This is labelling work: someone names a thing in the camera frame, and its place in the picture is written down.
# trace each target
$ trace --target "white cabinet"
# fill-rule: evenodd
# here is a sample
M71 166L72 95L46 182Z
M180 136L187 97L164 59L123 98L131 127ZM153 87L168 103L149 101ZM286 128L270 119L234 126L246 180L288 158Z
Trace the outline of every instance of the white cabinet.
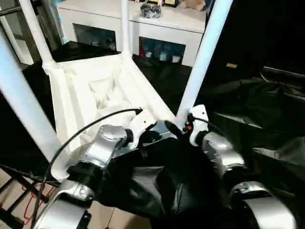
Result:
M193 66L204 33L206 13L164 6L160 18L145 19L139 16L140 6L141 3L129 1L133 53L139 54L140 37L182 44L185 46L182 64ZM119 0L66 0L58 4L61 26L67 41L79 41L80 32L75 30L81 27L78 25L90 26L93 27L93 32L89 40L107 33L99 33L96 28L113 31L113 34L108 33L107 36L111 38L107 42L116 43L117 51L122 50L120 10Z

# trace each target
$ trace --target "stuffed toy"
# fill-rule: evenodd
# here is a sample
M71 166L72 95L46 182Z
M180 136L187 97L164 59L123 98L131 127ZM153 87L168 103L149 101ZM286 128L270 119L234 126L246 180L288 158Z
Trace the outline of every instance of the stuffed toy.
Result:
M202 11L205 7L205 0L182 0L181 5L184 8L193 8Z

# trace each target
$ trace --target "tile floor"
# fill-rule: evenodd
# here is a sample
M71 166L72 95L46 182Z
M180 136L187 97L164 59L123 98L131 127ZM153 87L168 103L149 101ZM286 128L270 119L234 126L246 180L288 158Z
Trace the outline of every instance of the tile floor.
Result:
M9 180L9 176L0 169L0 187ZM50 190L51 186L45 188L44 194ZM0 206L7 209L19 195L22 194L22 186L13 182L1 195L0 195ZM13 211L15 217L21 220L27 221L24 218L25 208L31 198L31 194L28 194L24 200L18 205ZM31 216L34 208L34 199L29 204L27 216ZM97 202L94 202L89 209L92 214L88 229L150 229L150 224L147 219L141 218L134 214L119 210L117 208L105 207ZM24 229L30 229L30 222L25 225ZM10 229L5 223L0 221L0 229Z

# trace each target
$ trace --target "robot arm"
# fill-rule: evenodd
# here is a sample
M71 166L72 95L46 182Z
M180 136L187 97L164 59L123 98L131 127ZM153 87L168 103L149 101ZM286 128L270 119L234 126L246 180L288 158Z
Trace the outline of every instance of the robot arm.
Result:
M62 182L42 211L34 229L86 229L91 215L87 209L102 185L104 170L116 150L134 150L142 133L156 121L148 111L139 113L129 128L102 125L95 139L81 146L75 166L68 169L70 176Z
M190 114L193 117L201 115L202 118L206 111L200 105L192 108ZM224 136L208 132L207 125L195 123L197 121L193 124L190 143L199 145L213 163L215 172L227 189L231 208L243 218L244 228L297 228L292 212L262 183L253 180L243 157L232 144Z

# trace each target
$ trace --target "white pipe frame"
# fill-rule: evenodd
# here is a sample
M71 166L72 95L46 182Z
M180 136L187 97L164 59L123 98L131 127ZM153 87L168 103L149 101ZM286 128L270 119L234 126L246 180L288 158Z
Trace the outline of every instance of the white pipe frame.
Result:
M194 105L232 2L233 0L216 0L195 65L179 107L177 114L177 124L179 127L184 125L186 115L189 109ZM52 58L30 0L20 0L20 5L41 55L43 68L57 68L57 64ZM121 0L121 10L123 40L122 57L129 61L131 60L132 54L129 36L128 0ZM39 149L46 156L47 160L50 161L61 143L56 137L56 133L35 98L35 95L24 79L18 64L10 53L3 34L0 36L0 63L0 89L3 95L34 139ZM68 158L65 153L61 154L58 160L56 160L52 168L52 175L56 179L62 180L67 177L67 160Z

